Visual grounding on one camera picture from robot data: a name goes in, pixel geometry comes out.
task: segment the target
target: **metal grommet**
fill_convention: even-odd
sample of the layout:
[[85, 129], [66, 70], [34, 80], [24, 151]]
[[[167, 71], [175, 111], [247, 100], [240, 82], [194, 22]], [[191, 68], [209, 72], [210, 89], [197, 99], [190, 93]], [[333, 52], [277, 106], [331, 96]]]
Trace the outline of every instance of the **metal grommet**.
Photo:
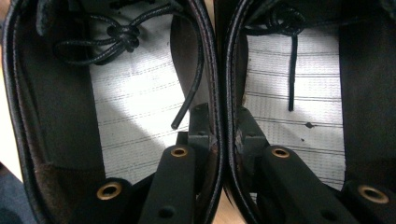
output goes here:
[[172, 149], [171, 154], [174, 157], [184, 157], [189, 151], [184, 147], [177, 147]]
[[283, 158], [283, 159], [290, 156], [290, 153], [287, 150], [283, 149], [283, 148], [274, 148], [272, 150], [272, 153], [273, 153], [274, 156], [279, 157], [279, 158]]
[[96, 192], [96, 196], [100, 200], [110, 200], [117, 197], [122, 190], [122, 185], [119, 182], [109, 182], [104, 184]]
[[389, 197], [379, 189], [367, 185], [358, 187], [359, 194], [372, 203], [388, 203]]

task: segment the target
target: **black plastic bracket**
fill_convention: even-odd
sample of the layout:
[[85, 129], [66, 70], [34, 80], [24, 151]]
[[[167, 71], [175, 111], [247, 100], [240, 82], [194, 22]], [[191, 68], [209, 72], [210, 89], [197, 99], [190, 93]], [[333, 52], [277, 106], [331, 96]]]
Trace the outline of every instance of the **black plastic bracket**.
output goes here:
[[201, 191], [205, 178], [205, 163], [210, 149], [210, 128], [208, 104], [201, 104], [190, 110], [188, 145], [194, 148], [196, 157], [195, 190]]
[[270, 145], [250, 111], [242, 106], [238, 108], [238, 127], [238, 153], [242, 156], [245, 171], [254, 176], [256, 160], [262, 157], [264, 150]]
[[261, 172], [262, 190], [274, 194], [285, 223], [358, 223], [292, 150], [265, 149]]
[[150, 175], [133, 186], [124, 179], [106, 179], [89, 191], [69, 223], [136, 223], [152, 179]]
[[192, 223], [195, 152], [176, 145], [163, 152], [139, 220], [146, 223]]
[[396, 195], [389, 189], [361, 181], [348, 181], [342, 200], [360, 223], [396, 223]]

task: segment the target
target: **black leather shoe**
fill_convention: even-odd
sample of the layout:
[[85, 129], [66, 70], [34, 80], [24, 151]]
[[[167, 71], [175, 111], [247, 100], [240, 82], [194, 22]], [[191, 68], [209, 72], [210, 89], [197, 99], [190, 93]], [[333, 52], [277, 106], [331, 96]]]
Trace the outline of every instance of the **black leather shoe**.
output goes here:
[[226, 189], [247, 223], [396, 220], [394, 9], [217, 2]]
[[225, 153], [202, 1], [17, 0], [3, 31], [9, 110], [39, 223], [212, 221]]

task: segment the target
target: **white insole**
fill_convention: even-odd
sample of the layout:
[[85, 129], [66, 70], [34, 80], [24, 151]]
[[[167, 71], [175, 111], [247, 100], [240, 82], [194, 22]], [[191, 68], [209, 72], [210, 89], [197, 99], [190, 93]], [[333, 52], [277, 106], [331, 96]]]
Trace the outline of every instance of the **white insole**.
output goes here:
[[249, 36], [245, 107], [271, 145], [294, 150], [324, 183], [344, 183], [345, 151], [337, 28], [298, 35], [294, 111], [289, 112], [291, 38]]
[[[122, 8], [120, 14], [110, 9], [106, 14], [126, 25], [162, 4], [139, 3]], [[171, 20], [166, 15], [144, 22], [138, 27], [140, 46], [133, 53], [90, 66], [106, 177], [136, 183], [154, 173], [163, 150], [176, 143], [177, 132], [188, 130], [189, 115], [177, 131], [171, 128], [184, 102], [169, 47]], [[107, 38], [107, 26], [97, 22], [92, 37]]]

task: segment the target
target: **black shoelace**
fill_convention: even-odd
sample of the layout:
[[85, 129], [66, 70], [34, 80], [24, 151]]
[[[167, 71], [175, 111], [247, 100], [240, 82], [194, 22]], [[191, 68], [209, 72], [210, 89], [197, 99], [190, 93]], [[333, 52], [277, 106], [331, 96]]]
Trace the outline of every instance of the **black shoelace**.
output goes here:
[[247, 35], [280, 34], [291, 36], [291, 56], [289, 73], [289, 111], [294, 109], [294, 82], [297, 63], [297, 35], [303, 31], [305, 17], [294, 7], [281, 3], [265, 15], [266, 28], [246, 28]]
[[286, 3], [279, 3], [264, 14], [266, 28], [257, 26], [245, 27], [247, 35], [280, 34], [291, 36], [290, 72], [289, 72], [289, 111], [294, 110], [294, 83], [297, 63], [298, 37], [304, 28], [318, 26], [339, 25], [345, 26], [353, 23], [368, 21], [381, 14], [381, 9], [374, 9], [372, 13], [356, 16], [344, 20], [333, 19], [327, 21], [306, 22], [305, 17], [294, 7]]
[[[186, 19], [189, 21], [193, 27], [193, 30], [196, 34], [197, 43], [198, 43], [198, 62], [195, 72], [194, 81], [191, 84], [189, 94], [187, 95], [183, 105], [179, 109], [174, 121], [171, 124], [173, 129], [177, 129], [180, 125], [181, 121], [185, 117], [192, 99], [197, 92], [199, 85], [201, 83], [202, 73], [204, 69], [204, 50], [202, 44], [202, 38], [200, 35], [199, 27], [196, 21], [188, 14], [182, 12], [179, 4], [176, 4], [175, 1], [171, 1], [174, 4], [167, 4], [161, 7], [156, 7], [152, 10], [149, 10], [136, 19], [131, 21], [128, 25], [120, 25], [117, 21], [103, 15], [99, 14], [91, 14], [91, 13], [78, 13], [75, 16], [83, 19], [83, 20], [93, 20], [93, 21], [101, 21], [108, 23], [109, 26], [106, 30], [107, 34], [110, 36], [108, 39], [102, 40], [66, 40], [55, 44], [54, 46], [54, 54], [63, 62], [70, 63], [73, 65], [85, 66], [89, 64], [97, 64], [104, 65], [114, 61], [119, 55], [121, 55], [124, 51], [134, 52], [139, 46], [138, 36], [140, 35], [138, 25], [147, 21], [151, 18], [162, 16], [162, 15], [175, 15], [180, 18]], [[74, 60], [67, 58], [62, 54], [62, 48], [64, 47], [102, 47], [111, 45], [108, 49], [101, 52], [98, 55], [92, 56], [86, 60]]]

